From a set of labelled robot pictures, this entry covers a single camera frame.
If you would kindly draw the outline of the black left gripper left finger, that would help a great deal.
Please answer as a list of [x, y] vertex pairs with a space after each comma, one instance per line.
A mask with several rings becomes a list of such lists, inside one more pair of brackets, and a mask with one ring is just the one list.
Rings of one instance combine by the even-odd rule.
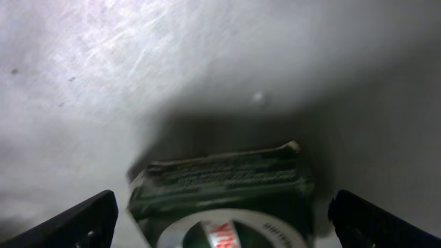
[[1, 248], [110, 248], [119, 209], [104, 190], [57, 216], [1, 243]]

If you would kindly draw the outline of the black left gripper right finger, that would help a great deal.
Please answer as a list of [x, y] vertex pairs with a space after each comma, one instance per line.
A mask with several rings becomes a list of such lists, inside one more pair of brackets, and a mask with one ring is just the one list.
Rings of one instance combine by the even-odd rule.
[[440, 248], [439, 238], [347, 190], [330, 202], [328, 219], [342, 248]]

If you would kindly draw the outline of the green small box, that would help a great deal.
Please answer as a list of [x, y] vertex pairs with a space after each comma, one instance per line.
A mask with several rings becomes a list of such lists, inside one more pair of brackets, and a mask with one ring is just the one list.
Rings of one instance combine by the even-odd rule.
[[280, 147], [152, 162], [127, 208], [154, 248], [310, 247], [310, 168], [291, 141]]

